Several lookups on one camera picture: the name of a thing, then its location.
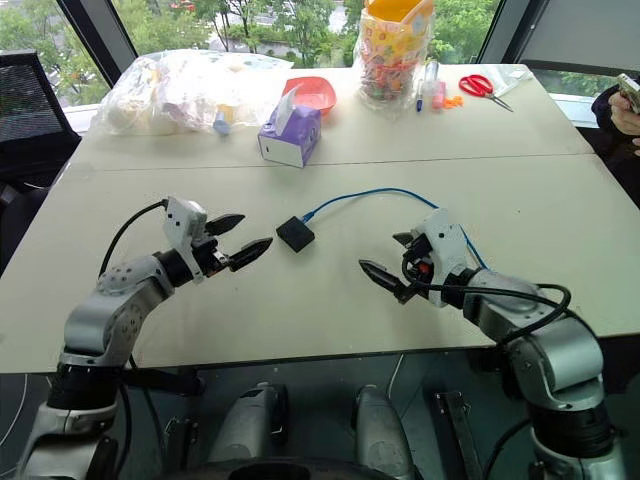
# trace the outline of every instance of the scissors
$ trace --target scissors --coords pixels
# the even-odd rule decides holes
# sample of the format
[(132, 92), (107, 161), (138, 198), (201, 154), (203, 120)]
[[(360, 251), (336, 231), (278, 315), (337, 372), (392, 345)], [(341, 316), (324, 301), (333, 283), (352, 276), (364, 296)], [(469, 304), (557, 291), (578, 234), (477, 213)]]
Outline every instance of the scissors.
[(493, 84), (487, 77), (483, 77), (482, 75), (469, 75), (467, 77), (462, 77), (460, 82), (458, 82), (458, 86), (460, 87), (460, 90), (467, 92), (469, 95), (488, 98), (489, 100), (496, 102), (502, 108), (506, 108), (510, 112), (513, 112), (513, 109), (509, 105), (493, 94)]

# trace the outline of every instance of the plastic bag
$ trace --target plastic bag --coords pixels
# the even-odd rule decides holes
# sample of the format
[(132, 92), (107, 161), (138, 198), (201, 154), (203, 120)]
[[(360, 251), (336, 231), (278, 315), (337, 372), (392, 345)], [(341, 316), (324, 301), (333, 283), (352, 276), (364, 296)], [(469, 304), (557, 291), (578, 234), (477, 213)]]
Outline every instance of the plastic bag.
[(354, 52), (362, 97), (387, 112), (411, 104), (416, 72), (433, 37), (432, 0), (394, 1), (365, 2)]
[(483, 68), (484, 76), (493, 83), (496, 97), (504, 95), (522, 82), (533, 78), (533, 73), (526, 65), (483, 65)]
[(138, 57), (102, 100), (92, 129), (114, 135), (220, 133), (261, 125), (280, 98), (256, 69), (287, 69), (284, 60), (246, 53), (169, 50)]

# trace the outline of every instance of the red scissors handle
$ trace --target red scissors handle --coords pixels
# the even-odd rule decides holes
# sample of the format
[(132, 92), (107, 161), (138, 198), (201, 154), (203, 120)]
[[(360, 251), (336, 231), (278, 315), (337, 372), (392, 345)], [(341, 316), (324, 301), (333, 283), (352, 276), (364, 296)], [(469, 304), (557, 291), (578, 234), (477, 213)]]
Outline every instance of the red scissors handle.
[(486, 97), (493, 93), (491, 80), (482, 75), (468, 75), (458, 82), (460, 90), (476, 97)]

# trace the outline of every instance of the black connector box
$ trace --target black connector box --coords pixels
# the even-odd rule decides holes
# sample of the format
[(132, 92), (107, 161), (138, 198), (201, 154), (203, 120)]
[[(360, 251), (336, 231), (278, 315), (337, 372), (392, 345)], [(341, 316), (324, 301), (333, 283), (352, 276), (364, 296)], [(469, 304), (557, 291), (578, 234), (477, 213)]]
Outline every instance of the black connector box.
[(278, 236), (285, 241), (291, 249), (298, 253), (316, 238), (313, 231), (307, 227), (298, 217), (291, 217), (276, 229)]

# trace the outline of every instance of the phone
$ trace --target phone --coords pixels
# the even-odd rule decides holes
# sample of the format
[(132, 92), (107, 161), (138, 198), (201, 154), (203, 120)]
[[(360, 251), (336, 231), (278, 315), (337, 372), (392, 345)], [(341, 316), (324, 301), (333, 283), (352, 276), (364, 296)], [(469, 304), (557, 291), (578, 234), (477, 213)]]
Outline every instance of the phone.
[(631, 102), (631, 109), (640, 115), (640, 85), (629, 75), (621, 73), (618, 75), (620, 85), (620, 95)]

